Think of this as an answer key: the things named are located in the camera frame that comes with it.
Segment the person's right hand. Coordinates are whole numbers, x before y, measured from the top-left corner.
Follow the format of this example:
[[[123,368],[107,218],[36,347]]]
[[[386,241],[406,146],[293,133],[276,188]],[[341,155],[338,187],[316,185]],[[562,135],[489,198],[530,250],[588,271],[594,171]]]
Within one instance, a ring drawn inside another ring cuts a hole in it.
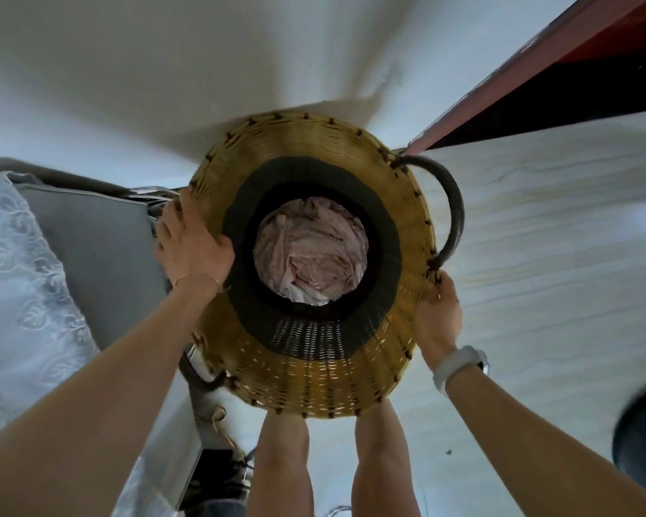
[[[453,279],[441,270],[417,304],[413,320],[414,338],[431,372],[457,350],[462,330],[462,307]]]

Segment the person's left hand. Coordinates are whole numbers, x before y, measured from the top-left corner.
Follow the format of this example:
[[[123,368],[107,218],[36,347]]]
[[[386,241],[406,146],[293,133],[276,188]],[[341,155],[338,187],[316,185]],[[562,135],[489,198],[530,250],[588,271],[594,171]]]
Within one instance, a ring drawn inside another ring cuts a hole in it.
[[[211,269],[210,236],[217,238],[207,229],[191,190],[181,189],[155,225],[155,254],[174,289],[196,289],[207,298],[223,291],[231,269]]]

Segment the yellow and black woven basket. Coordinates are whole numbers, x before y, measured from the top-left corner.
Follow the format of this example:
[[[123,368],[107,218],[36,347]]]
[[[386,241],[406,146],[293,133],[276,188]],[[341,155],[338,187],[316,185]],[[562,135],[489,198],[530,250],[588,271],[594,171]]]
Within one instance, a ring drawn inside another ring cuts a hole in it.
[[[412,359],[425,284],[454,254],[462,193],[442,164],[395,155],[368,131],[309,112],[251,115],[224,134],[189,183],[207,227],[235,261],[192,337],[244,402],[303,418],[359,416],[387,397]],[[258,227],[285,202],[322,196],[369,237],[360,285],[323,306],[294,303],[259,278]]]

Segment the person's left forearm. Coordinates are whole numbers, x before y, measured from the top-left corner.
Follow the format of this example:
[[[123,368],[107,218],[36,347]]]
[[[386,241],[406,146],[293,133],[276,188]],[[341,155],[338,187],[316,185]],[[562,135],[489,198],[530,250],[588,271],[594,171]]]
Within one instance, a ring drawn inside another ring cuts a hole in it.
[[[112,515],[213,298],[173,289],[143,322],[0,431],[0,517]]]

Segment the person's right forearm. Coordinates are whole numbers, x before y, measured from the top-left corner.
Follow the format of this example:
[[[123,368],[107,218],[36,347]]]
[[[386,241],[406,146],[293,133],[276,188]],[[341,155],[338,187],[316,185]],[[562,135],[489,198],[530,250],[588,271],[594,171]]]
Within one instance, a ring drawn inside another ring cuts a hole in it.
[[[526,517],[646,517],[646,490],[470,365],[446,394]]]

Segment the white wristwatch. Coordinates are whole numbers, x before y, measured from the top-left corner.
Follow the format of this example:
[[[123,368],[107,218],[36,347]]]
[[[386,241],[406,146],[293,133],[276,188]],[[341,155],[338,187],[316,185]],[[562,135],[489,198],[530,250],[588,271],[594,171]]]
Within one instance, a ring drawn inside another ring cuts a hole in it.
[[[478,367],[486,376],[490,375],[490,363],[486,353],[466,345],[446,356],[433,370],[432,379],[436,389],[448,398],[447,385],[450,379],[463,368],[470,366]]]

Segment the pink crumpled cloth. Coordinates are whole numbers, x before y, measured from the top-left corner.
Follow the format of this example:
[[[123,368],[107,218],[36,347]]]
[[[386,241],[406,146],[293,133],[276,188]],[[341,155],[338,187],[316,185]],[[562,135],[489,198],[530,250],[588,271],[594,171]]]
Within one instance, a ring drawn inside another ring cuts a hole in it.
[[[319,307],[358,288],[368,252],[361,220],[337,202],[315,196],[290,200],[261,221],[253,262],[272,292]]]

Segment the person's right leg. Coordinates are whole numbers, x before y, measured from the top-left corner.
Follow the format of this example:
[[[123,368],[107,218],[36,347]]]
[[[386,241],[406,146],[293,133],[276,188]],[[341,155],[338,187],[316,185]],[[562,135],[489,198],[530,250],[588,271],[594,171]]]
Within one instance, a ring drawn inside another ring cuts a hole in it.
[[[403,427],[389,399],[355,423],[352,517],[421,517]]]

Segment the person's leg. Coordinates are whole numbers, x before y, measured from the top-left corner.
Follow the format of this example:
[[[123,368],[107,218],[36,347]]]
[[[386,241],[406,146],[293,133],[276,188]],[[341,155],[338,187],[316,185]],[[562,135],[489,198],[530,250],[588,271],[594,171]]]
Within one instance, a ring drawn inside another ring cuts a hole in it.
[[[305,419],[267,413],[259,433],[246,517],[313,517]]]
[[[355,423],[352,517],[421,517],[403,427],[389,399]]]

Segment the white lace cloth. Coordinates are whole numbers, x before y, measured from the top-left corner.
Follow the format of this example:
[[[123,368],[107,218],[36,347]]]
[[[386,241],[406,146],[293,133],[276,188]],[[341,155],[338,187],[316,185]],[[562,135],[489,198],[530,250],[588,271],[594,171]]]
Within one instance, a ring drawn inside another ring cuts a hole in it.
[[[0,172],[0,430],[99,352],[10,177]]]

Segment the person's left leg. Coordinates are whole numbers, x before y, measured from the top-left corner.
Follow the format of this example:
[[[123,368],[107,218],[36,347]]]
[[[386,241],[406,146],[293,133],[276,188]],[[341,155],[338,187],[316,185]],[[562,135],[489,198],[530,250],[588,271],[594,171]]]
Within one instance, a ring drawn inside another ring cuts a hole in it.
[[[246,517],[313,517],[305,419],[267,413],[259,433]]]

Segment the black round object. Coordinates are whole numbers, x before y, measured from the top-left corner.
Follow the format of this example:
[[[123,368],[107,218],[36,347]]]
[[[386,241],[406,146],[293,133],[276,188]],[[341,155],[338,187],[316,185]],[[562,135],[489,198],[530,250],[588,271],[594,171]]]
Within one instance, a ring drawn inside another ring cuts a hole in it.
[[[617,421],[612,462],[646,490],[646,387],[629,401]]]

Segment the red door frame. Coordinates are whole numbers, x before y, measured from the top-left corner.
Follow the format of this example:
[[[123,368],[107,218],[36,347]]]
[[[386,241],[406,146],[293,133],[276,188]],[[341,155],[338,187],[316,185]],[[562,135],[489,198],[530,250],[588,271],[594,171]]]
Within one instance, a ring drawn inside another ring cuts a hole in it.
[[[429,149],[491,104],[643,5],[646,0],[576,0],[412,139],[404,153],[419,154]]]

